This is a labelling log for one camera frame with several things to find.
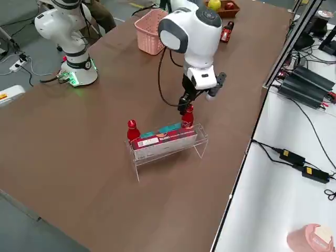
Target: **apple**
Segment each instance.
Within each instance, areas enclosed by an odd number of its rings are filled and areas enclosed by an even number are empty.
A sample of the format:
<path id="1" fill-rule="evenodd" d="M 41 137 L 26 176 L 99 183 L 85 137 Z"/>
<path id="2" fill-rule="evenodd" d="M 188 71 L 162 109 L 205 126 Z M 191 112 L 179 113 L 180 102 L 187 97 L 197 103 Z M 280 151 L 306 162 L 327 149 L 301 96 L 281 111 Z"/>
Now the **apple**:
<path id="1" fill-rule="evenodd" d="M 235 8 L 235 5 L 231 2 L 227 3 L 224 7 L 225 9 L 234 9 Z"/>

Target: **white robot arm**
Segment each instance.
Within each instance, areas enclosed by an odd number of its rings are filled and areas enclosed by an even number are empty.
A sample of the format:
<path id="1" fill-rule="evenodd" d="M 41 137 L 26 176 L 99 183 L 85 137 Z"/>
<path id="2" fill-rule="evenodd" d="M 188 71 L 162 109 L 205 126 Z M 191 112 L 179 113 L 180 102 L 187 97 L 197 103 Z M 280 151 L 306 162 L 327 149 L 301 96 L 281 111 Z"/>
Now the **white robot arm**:
<path id="1" fill-rule="evenodd" d="M 89 9 L 81 0 L 42 0 L 54 9 L 47 10 L 35 18 L 37 31 L 46 39 L 59 44 L 67 56 L 60 75 L 73 86 L 88 85 L 97 77 L 80 29 L 91 21 Z"/>
<path id="2" fill-rule="evenodd" d="M 182 85 L 185 93 L 178 109 L 183 114 L 187 105 L 198 96 L 198 90 L 206 91 L 207 99 L 211 100 L 223 85 L 226 75 L 216 76 L 213 66 L 222 20 L 203 2 L 197 6 L 187 0 L 174 0 L 171 9 L 173 12 L 159 23 L 159 36 L 166 47 L 184 54 Z"/>

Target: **box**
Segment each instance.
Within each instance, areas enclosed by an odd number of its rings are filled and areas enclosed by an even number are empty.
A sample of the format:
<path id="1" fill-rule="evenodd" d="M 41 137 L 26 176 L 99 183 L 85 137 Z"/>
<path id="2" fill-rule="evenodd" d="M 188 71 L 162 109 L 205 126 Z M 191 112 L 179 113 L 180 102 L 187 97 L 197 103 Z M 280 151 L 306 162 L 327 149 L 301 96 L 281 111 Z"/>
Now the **box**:
<path id="1" fill-rule="evenodd" d="M 195 143 L 196 137 L 196 131 L 190 127 L 136 139 L 132 141 L 135 160 L 187 148 Z"/>

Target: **power strip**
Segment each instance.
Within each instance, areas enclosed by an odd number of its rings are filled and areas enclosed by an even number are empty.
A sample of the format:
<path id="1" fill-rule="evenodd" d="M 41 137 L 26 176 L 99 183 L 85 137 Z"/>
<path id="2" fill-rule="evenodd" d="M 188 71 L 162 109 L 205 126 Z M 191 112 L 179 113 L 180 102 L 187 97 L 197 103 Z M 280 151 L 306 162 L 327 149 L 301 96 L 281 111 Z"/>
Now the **power strip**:
<path id="1" fill-rule="evenodd" d="M 27 61 L 24 61 L 22 59 L 19 59 L 17 62 L 14 63 L 14 65 L 12 65 L 9 69 L 12 72 L 18 72 L 21 68 L 21 66 L 25 65 L 27 63 Z"/>

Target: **brown table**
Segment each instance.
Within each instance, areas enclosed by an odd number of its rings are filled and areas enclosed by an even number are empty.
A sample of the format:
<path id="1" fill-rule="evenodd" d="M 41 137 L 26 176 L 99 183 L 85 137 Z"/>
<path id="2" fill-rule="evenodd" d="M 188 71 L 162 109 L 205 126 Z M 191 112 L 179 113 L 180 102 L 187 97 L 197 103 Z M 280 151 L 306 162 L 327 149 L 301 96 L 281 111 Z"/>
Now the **brown table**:
<path id="1" fill-rule="evenodd" d="M 178 153 L 144 166 L 136 180 L 123 144 L 127 121 L 145 132 L 180 115 L 161 101 L 160 56 L 139 51 L 134 17 L 90 48 L 95 84 L 38 85 L 0 110 L 0 188 L 92 251 L 208 251 L 290 18 L 271 5 L 237 3 L 231 40 L 214 62 L 227 73 L 225 87 L 215 101 L 194 103 L 209 135 L 203 159 Z M 182 70 L 168 53 L 161 79 L 167 100 L 177 102 Z"/>

